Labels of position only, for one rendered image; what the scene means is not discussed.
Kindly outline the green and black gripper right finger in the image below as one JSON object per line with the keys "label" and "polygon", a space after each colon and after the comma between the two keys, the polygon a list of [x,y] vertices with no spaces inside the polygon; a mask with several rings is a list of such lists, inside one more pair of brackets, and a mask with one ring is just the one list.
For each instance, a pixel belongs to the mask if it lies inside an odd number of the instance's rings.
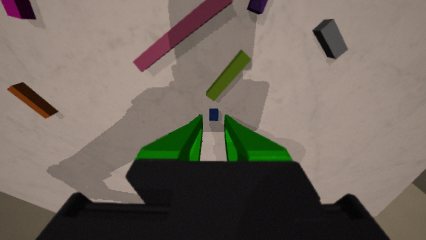
{"label": "green and black gripper right finger", "polygon": [[244,127],[227,114],[224,135],[227,161],[293,161],[285,147]]}

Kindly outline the small dark blue block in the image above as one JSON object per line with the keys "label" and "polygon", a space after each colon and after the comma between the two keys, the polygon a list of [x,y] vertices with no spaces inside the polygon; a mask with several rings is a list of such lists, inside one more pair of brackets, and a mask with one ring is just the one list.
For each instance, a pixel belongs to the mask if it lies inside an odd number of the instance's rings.
{"label": "small dark blue block", "polygon": [[209,121],[218,121],[218,109],[209,108]]}

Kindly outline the dark purple rod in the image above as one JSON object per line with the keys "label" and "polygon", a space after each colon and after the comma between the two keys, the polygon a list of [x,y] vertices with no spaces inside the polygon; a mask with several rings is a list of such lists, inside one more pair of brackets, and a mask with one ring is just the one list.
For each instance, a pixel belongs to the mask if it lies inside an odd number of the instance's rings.
{"label": "dark purple rod", "polygon": [[250,0],[247,10],[256,14],[262,14],[268,0]]}

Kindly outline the lime green rod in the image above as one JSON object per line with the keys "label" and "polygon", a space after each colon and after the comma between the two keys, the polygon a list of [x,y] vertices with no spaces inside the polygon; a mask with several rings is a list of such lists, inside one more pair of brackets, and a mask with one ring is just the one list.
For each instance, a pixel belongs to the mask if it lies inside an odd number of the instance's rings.
{"label": "lime green rod", "polygon": [[229,65],[215,80],[215,82],[206,91],[206,96],[215,101],[216,98],[225,90],[225,88],[234,80],[234,78],[251,60],[252,59],[243,50],[240,50],[229,63]]}

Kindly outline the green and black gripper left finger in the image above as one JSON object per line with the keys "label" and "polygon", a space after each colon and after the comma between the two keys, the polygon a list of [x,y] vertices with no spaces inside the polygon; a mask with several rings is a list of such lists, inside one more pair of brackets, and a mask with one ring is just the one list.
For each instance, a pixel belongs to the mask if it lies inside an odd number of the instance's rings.
{"label": "green and black gripper left finger", "polygon": [[190,152],[190,161],[200,161],[202,136],[203,116],[198,115],[185,126],[142,147],[135,160],[149,158],[189,161]]}

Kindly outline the pink rod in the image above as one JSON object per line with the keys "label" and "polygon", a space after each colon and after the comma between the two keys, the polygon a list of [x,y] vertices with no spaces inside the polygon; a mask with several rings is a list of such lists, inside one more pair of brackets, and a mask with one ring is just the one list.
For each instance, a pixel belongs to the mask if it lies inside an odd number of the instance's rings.
{"label": "pink rod", "polygon": [[232,2],[233,0],[205,0],[143,52],[133,63],[143,72]]}

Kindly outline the dark grey rectangular block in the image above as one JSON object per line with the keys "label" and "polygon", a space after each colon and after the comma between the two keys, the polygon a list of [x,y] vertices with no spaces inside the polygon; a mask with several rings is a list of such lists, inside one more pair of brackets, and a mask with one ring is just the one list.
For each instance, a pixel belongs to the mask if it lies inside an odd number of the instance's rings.
{"label": "dark grey rectangular block", "polygon": [[327,57],[337,59],[348,50],[334,19],[323,20],[312,31]]}

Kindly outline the orange rod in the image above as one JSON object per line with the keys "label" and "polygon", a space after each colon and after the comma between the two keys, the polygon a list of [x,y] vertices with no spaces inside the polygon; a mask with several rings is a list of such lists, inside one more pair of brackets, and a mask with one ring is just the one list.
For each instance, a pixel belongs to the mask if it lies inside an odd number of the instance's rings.
{"label": "orange rod", "polygon": [[7,90],[44,118],[48,118],[58,112],[23,82],[12,85]]}

